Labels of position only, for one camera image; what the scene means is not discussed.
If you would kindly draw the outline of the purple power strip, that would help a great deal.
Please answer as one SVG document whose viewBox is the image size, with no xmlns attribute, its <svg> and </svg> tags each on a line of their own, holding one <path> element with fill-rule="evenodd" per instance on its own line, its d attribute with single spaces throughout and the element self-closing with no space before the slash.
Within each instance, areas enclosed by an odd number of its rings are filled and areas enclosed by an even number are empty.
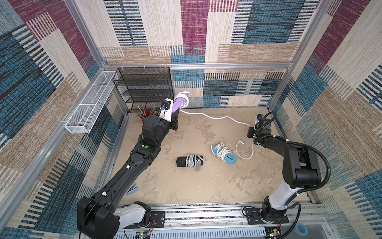
<svg viewBox="0 0 382 239">
<path fill-rule="evenodd" d="M 190 92 L 183 91 L 178 93 L 174 98 L 174 104 L 172 106 L 172 113 L 175 113 L 177 110 L 181 110 L 189 105 Z"/>
</svg>

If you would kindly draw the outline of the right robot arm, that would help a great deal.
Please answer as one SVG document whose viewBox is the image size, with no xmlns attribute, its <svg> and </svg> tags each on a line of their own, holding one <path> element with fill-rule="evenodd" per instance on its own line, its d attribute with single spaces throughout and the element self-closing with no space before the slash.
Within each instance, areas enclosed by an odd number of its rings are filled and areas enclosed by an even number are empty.
<svg viewBox="0 0 382 239">
<path fill-rule="evenodd" d="M 274 193 L 267 196 L 260 208 L 245 209 L 249 224 L 273 224 L 286 217 L 291 201 L 300 190 L 311 189 L 321 183 L 317 153 L 308 146 L 271 134 L 271 120 L 257 115 L 256 123 L 248 129 L 247 137 L 254 143 L 283 157 L 283 180 Z"/>
</svg>

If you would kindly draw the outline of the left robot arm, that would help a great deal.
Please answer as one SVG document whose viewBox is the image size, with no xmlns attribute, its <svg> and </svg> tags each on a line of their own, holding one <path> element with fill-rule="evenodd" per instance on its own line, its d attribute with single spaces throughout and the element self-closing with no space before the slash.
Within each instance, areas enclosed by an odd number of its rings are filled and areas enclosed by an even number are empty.
<svg viewBox="0 0 382 239">
<path fill-rule="evenodd" d="M 116 233 L 131 225 L 147 226 L 151 208 L 136 201 L 119 209 L 118 205 L 138 176 L 146 170 L 161 151 L 161 144 L 173 129 L 178 128 L 179 111 L 169 121 L 157 115 L 148 116 L 142 134 L 127 162 L 116 175 L 91 198 L 83 197 L 77 204 L 77 229 L 91 239 L 112 239 Z"/>
</svg>

